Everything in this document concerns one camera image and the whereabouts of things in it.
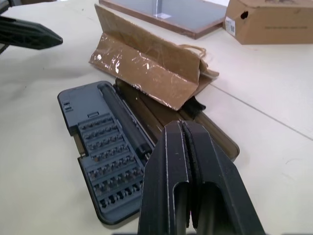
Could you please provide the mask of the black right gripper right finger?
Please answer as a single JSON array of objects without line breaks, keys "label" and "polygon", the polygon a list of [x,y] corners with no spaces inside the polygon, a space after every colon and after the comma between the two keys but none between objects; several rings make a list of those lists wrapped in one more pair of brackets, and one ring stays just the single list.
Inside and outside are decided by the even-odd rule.
[{"label": "black right gripper right finger", "polygon": [[185,121],[182,128],[197,235],[266,235],[235,164],[202,125]]}]

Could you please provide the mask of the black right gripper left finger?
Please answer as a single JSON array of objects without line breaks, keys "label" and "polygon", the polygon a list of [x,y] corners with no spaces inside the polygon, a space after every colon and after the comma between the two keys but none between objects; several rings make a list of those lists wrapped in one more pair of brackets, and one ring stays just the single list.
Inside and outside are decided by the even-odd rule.
[{"label": "black right gripper left finger", "polygon": [[172,121],[144,169],[138,235],[186,235],[192,183],[188,144],[194,121]]}]

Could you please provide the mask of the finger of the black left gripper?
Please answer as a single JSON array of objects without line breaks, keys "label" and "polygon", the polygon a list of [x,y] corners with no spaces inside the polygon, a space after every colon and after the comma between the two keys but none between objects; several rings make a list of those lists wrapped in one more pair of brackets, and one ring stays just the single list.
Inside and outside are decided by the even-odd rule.
[{"label": "finger of the black left gripper", "polygon": [[41,24],[0,18],[0,44],[41,50],[62,43],[61,36]]}]

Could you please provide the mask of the dark grey tool case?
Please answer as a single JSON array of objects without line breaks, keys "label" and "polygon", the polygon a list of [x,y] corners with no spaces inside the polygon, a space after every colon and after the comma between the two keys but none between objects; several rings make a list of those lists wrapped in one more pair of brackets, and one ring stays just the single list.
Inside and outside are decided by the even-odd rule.
[{"label": "dark grey tool case", "polygon": [[[124,109],[141,133],[144,154],[128,140],[100,91],[107,86],[115,104]],[[238,145],[202,111],[195,119],[186,104],[175,111],[117,79],[90,83],[64,90],[58,102],[80,153],[78,162],[98,219],[115,225],[136,214],[140,208],[144,166],[163,127],[174,120],[191,120],[204,126],[226,155],[235,160]]]}]

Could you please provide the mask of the brown paper bag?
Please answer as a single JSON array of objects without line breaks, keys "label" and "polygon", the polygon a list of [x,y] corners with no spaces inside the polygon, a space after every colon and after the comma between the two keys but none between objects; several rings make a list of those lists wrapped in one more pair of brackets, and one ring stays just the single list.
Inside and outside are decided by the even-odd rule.
[{"label": "brown paper bag", "polygon": [[89,63],[179,110],[220,74],[192,45],[176,45],[96,4],[102,35]]}]

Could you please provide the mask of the brown twine loop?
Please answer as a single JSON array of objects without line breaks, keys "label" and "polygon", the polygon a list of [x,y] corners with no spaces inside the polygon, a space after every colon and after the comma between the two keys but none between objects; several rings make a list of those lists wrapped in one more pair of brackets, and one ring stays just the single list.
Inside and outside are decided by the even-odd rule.
[{"label": "brown twine loop", "polygon": [[208,64],[204,61],[204,58],[207,55],[207,50],[203,47],[193,46],[189,44],[179,45],[181,51],[181,60],[185,63],[202,64],[206,68]]}]

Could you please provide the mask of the grey board with brown edge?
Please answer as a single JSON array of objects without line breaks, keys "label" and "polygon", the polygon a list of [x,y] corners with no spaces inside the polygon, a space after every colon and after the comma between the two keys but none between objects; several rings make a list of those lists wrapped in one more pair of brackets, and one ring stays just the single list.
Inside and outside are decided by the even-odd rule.
[{"label": "grey board with brown edge", "polygon": [[226,13],[226,6],[206,0],[163,0],[163,12],[171,15],[165,20],[152,16],[151,0],[99,0],[99,4],[192,39],[222,27]]}]

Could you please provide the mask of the brown cardboard box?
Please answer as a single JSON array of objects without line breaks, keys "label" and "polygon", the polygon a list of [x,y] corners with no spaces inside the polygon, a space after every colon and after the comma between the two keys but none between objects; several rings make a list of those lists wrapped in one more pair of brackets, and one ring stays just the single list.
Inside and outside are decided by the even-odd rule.
[{"label": "brown cardboard box", "polygon": [[313,0],[229,0],[223,28],[242,45],[313,44]]}]

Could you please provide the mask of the clear acrylic post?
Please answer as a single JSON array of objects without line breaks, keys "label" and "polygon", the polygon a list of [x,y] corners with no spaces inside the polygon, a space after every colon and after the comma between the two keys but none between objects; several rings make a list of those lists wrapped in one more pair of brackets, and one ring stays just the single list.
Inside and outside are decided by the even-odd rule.
[{"label": "clear acrylic post", "polygon": [[151,0],[152,1],[152,16],[162,20],[168,19],[171,15],[168,15],[162,10],[163,0]]}]

